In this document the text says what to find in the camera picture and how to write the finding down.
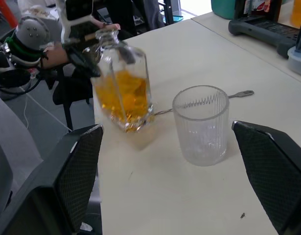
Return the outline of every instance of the empty glass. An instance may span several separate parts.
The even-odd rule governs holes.
[[[229,98],[213,86],[179,92],[172,107],[183,156],[192,164],[214,165],[227,149]]]

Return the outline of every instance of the table surface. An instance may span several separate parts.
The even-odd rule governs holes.
[[[279,15],[279,22],[281,24],[290,25],[289,19],[292,9],[293,1],[282,6]],[[219,16],[216,16],[213,12],[192,19],[195,22],[210,29],[211,31],[224,37],[225,39],[243,48],[244,50],[249,51],[251,54],[257,56],[258,58],[264,60],[265,62],[271,64],[272,66],[276,67],[277,69],[283,71],[287,75],[301,82],[301,75],[291,71],[287,67],[287,59],[278,55],[276,47],[261,42],[248,35],[231,35],[228,30],[230,20],[226,20]]]
[[[194,85],[227,94],[229,120],[286,132],[301,147],[301,82],[193,20],[127,40],[147,54],[156,111]],[[208,167],[182,156],[173,113],[157,116],[137,134],[124,134],[101,114],[99,155],[104,235],[276,235],[246,175],[233,131],[225,160]]]

